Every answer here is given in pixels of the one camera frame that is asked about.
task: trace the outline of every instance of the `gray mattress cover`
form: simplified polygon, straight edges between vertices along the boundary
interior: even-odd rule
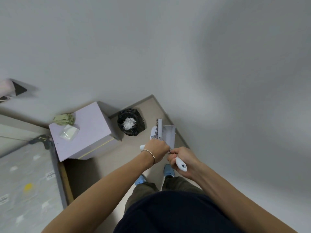
[[[0,232],[40,233],[66,206],[50,137],[0,158]]]

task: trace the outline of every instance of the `yellow dot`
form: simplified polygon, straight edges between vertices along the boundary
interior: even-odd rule
[[[24,187],[24,191],[26,192],[26,191],[29,191],[29,190],[31,190],[33,188],[33,184],[32,183],[28,183],[27,185],[25,185],[25,187]]]

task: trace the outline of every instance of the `black trash bag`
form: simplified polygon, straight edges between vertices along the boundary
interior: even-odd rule
[[[125,130],[123,127],[123,123],[126,118],[133,118],[135,120],[135,125],[129,130]],[[139,133],[146,129],[145,122],[142,119],[142,116],[140,115],[138,110],[135,109],[126,109],[120,111],[118,113],[117,123],[121,131],[123,131],[128,136],[137,136]]]

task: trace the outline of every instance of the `blue shoe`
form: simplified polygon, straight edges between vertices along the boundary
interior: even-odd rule
[[[135,185],[138,185],[138,184],[142,184],[144,182],[147,182],[146,180],[146,177],[142,174],[138,177],[138,179],[135,181]]]
[[[170,164],[166,164],[164,166],[164,177],[166,176],[172,176],[174,177],[175,176],[175,173],[174,173],[174,169],[172,168],[172,166]]]

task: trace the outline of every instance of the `gold bracelet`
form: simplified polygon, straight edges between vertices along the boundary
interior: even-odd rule
[[[156,163],[156,158],[155,158],[155,156],[153,155],[153,153],[151,153],[151,151],[150,150],[145,150],[145,151],[148,151],[152,156],[153,156],[153,159],[154,159],[154,161],[153,161],[153,165]]]

